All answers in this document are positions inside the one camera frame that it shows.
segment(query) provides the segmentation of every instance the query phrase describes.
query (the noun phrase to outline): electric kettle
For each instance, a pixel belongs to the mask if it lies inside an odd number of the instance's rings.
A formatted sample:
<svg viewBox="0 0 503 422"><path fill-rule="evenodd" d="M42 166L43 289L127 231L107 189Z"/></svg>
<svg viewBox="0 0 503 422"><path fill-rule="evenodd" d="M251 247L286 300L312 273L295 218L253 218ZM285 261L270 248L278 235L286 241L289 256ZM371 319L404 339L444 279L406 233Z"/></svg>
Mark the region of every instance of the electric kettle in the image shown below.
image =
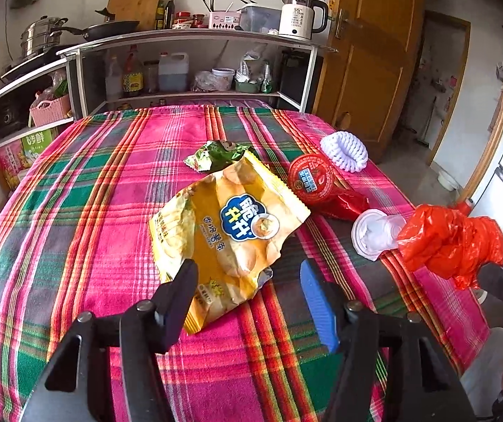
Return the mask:
<svg viewBox="0 0 503 422"><path fill-rule="evenodd" d="M321 33L327 27L329 9L320 0L282 0L279 35L298 40L311 40L312 33ZM322 8L322 25L314 28L314 8Z"/></svg>

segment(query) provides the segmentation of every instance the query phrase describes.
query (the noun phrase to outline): chopsticks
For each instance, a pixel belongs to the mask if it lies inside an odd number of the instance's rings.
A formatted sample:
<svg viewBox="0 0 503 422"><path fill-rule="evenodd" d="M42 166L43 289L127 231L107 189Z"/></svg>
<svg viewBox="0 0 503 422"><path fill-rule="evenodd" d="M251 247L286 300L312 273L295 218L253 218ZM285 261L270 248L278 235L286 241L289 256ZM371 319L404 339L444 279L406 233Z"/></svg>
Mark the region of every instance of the chopsticks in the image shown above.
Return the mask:
<svg viewBox="0 0 503 422"><path fill-rule="evenodd" d="M208 7L208 5L206 4L206 0L202 0L202 2L205 4L206 9L208 9L208 12L211 13L212 11L210 10L210 8Z"/></svg>

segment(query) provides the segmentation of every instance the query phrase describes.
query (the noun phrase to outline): cabinet door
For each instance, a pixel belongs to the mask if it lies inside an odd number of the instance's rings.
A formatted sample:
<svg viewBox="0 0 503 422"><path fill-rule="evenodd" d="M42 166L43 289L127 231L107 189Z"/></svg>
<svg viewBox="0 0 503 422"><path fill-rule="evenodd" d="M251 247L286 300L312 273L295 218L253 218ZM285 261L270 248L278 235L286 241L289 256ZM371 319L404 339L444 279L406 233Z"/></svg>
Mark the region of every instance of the cabinet door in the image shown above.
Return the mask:
<svg viewBox="0 0 503 422"><path fill-rule="evenodd" d="M424 0L337 0L314 113L348 130L379 161L410 86Z"/></svg>

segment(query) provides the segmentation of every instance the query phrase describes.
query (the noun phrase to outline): screw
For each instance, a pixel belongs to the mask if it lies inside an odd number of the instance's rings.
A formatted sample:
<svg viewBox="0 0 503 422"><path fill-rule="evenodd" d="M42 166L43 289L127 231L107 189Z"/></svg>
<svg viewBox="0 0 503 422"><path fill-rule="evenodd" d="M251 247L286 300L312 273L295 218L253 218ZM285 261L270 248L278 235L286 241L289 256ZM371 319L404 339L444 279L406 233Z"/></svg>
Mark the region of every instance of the screw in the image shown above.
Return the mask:
<svg viewBox="0 0 503 422"><path fill-rule="evenodd" d="M405 317L410 322L410 324L419 324L422 321L419 313L415 311L408 312Z"/></svg>
<svg viewBox="0 0 503 422"><path fill-rule="evenodd" d="M150 300L141 300L136 304L136 309L138 311L150 311L153 308L154 303L152 303Z"/></svg>
<svg viewBox="0 0 503 422"><path fill-rule="evenodd" d="M84 311L78 315L78 322L89 322L93 314L90 311Z"/></svg>
<svg viewBox="0 0 503 422"><path fill-rule="evenodd" d="M353 312L359 312L364 308L363 303L359 300L351 300L347 302L347 309Z"/></svg>

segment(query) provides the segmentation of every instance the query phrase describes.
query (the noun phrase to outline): plastic storage box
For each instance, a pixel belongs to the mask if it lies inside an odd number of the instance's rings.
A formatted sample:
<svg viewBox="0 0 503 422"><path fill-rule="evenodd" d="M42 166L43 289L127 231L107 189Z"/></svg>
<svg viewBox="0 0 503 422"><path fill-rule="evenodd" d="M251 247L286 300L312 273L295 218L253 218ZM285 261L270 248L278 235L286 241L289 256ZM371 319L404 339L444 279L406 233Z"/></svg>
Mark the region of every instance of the plastic storage box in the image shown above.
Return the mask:
<svg viewBox="0 0 503 422"><path fill-rule="evenodd" d="M279 29L280 9L248 4L239 9L242 14L239 25L245 31L268 33L270 29Z"/></svg>
<svg viewBox="0 0 503 422"><path fill-rule="evenodd" d="M158 82L160 92L186 92L189 79L189 54L176 52L160 57Z"/></svg>

